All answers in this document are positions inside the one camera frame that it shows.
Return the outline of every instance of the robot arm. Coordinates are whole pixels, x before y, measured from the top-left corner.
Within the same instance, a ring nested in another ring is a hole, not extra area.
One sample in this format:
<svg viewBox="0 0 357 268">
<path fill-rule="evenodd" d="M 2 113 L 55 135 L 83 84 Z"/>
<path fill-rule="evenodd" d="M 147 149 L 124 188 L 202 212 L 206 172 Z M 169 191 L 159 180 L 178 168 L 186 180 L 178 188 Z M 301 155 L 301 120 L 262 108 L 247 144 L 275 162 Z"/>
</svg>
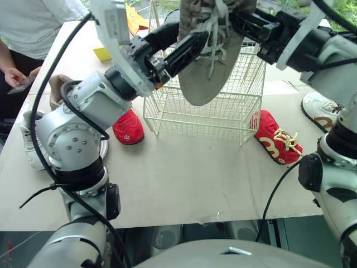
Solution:
<svg viewBox="0 0 357 268">
<path fill-rule="evenodd" d="M 130 40 L 124 1 L 92 0 L 90 6 L 114 66 L 105 74 L 92 74 L 66 96 L 77 111 L 105 130 L 130 109 L 131 100 L 150 95 L 188 66 L 203 49 L 208 33 L 187 36 L 167 58 L 158 59 L 154 57 L 157 51 L 176 42 L 178 24 Z M 346 107 L 331 132 L 320 140 L 318 152 L 302 160 L 299 181 L 315 195 L 352 267 L 357 265 L 353 262 L 357 259 L 357 65 L 323 67 L 355 58 L 357 45 L 316 28 L 323 15 L 314 16 L 305 19 L 278 12 L 274 17 L 257 9 L 253 14 L 234 12 L 230 21 L 236 32 L 261 44 L 258 56 L 263 60 L 278 63 L 280 69 L 290 66 L 302 72 L 304 82 Z M 117 217 L 119 191 L 117 185 L 109 184 L 108 171 L 99 157 L 101 131 L 64 104 L 39 120 L 36 130 L 61 182 L 71 184 L 73 191 L 107 219 Z M 55 256 L 62 256 L 58 257 L 61 267 L 100 267 L 104 225 L 61 193 L 71 223 L 50 238 L 30 267 L 41 267 Z M 77 255 L 71 254 L 72 248 L 78 249 Z"/>
</svg>

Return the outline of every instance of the human hand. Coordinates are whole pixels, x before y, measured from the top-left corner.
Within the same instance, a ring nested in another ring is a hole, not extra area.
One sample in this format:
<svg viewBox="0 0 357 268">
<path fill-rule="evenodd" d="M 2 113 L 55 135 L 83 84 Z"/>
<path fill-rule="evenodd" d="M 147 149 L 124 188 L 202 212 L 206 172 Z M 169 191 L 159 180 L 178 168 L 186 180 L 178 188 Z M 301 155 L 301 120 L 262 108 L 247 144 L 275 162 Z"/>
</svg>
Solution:
<svg viewBox="0 0 357 268">
<path fill-rule="evenodd" d="M 5 81 L 13 88 L 24 79 L 26 79 L 26 76 L 14 67 L 8 68 L 5 71 Z"/>
<path fill-rule="evenodd" d="M 36 69 L 33 69 L 33 70 L 30 72 L 30 76 L 36 77 L 36 76 L 38 75 L 39 71 L 41 70 L 41 67 L 42 67 L 42 66 L 37 67 Z"/>
</svg>

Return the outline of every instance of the red sneaker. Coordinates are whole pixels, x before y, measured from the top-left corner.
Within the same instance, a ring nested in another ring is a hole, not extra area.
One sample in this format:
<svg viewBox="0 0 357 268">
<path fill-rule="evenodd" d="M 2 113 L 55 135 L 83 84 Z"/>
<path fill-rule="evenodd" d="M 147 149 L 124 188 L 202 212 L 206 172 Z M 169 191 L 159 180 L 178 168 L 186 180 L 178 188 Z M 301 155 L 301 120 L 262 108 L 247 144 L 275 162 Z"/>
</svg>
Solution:
<svg viewBox="0 0 357 268">
<path fill-rule="evenodd" d="M 130 109 L 114 123 L 113 132 L 116 138 L 125 145 L 138 143 L 144 138 L 143 126 L 133 109 Z"/>
<path fill-rule="evenodd" d="M 252 117 L 251 124 L 257 122 L 258 115 Z M 296 142 L 297 132 L 293 137 L 279 128 L 273 116 L 265 110 L 260 112 L 259 130 L 254 137 L 267 150 L 270 157 L 280 165 L 296 162 L 302 156 L 302 147 Z"/>
</svg>

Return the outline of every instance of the white table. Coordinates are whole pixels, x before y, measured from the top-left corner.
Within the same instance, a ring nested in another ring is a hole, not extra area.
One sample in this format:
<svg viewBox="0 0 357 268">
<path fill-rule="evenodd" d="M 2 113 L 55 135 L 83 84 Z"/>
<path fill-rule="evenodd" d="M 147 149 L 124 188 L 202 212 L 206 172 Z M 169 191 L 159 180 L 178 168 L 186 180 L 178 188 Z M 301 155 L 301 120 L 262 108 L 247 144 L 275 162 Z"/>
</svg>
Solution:
<svg viewBox="0 0 357 268">
<path fill-rule="evenodd" d="M 34 171 L 26 161 L 20 132 L 22 113 L 31 109 L 35 94 L 52 59 L 74 23 L 65 23 L 28 95 L 0 156 L 0 230 L 55 230 L 67 222 L 65 208 L 58 192 L 47 192 L 18 206 L 35 191 L 52 183 L 44 171 Z M 94 25 L 88 23 L 78 33 L 55 73 L 73 79 L 85 79 L 93 70 L 110 67 L 100 63 L 92 48 L 98 46 Z M 296 90 L 291 94 L 267 90 L 263 108 L 271 111 L 280 125 L 294 133 L 304 152 L 316 150 L 322 132 L 300 111 L 300 101 L 309 87 L 298 83 L 292 70 L 284 72 L 267 68 L 269 80 L 290 80 Z M 40 108 L 48 112 L 49 88 Z M 275 183 L 287 169 L 277 165 L 261 145 L 250 139 L 241 148 L 235 142 L 160 134 L 156 137 L 142 118 L 143 99 L 133 107 L 144 126 L 145 139 L 124 146 L 115 138 L 109 141 L 105 165 L 110 180 L 120 188 L 122 212 L 112 221 L 115 227 L 156 226 L 162 224 L 205 223 L 257 219 Z M 312 203 L 313 196 L 297 180 L 297 169 L 286 177 L 273 198 L 268 217 L 293 217 L 320 214 Z"/>
</svg>

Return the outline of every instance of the wire basket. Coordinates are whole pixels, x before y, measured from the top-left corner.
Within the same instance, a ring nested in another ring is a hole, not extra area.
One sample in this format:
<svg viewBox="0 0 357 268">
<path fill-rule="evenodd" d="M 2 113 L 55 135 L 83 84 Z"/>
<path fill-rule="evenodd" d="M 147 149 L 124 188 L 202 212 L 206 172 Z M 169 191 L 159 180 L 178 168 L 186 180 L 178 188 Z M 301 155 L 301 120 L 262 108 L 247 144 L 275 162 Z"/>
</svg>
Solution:
<svg viewBox="0 0 357 268">
<path fill-rule="evenodd" d="M 152 0 L 149 29 L 165 19 L 179 21 L 180 1 Z M 256 56 L 258 45 L 244 39 L 237 62 L 221 92 L 208 104 L 192 106 L 181 93 L 178 77 L 144 100 L 144 119 L 151 131 L 219 138 L 243 144 L 258 129 L 266 65 Z M 174 50 L 169 47 L 158 53 L 165 58 Z"/>
</svg>

